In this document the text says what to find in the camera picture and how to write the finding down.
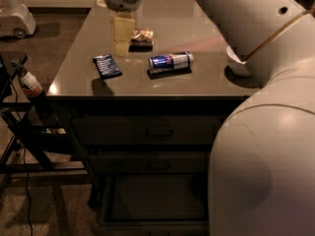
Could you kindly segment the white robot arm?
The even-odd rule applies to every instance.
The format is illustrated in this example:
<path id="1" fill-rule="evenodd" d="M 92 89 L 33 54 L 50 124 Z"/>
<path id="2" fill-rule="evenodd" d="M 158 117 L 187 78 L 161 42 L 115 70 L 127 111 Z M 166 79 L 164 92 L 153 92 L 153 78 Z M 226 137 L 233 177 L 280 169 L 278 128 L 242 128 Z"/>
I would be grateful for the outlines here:
<path id="1" fill-rule="evenodd" d="M 211 236 L 315 236 L 315 18 L 294 0 L 195 0 L 259 91 L 225 120 Z"/>

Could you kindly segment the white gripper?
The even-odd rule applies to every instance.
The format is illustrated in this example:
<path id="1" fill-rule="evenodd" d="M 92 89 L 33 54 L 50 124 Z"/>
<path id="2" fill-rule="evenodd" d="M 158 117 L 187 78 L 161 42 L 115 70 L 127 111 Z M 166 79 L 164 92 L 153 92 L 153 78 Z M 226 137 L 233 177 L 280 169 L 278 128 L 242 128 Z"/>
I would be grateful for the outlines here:
<path id="1" fill-rule="evenodd" d="M 104 0 L 107 8 L 116 12 L 134 12 L 138 10 L 143 0 Z M 124 57 L 129 51 L 129 40 L 135 27 L 135 19 L 131 14 L 117 14 L 113 17 L 114 54 Z"/>

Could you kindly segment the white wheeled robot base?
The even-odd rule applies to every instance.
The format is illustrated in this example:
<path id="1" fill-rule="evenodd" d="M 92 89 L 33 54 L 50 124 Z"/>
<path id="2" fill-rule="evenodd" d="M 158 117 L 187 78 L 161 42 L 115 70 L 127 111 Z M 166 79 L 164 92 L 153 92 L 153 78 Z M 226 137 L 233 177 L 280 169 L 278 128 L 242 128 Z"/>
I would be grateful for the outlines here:
<path id="1" fill-rule="evenodd" d="M 35 28 L 35 19 L 27 6 L 19 0 L 0 0 L 0 37 L 22 39 L 33 35 Z"/>

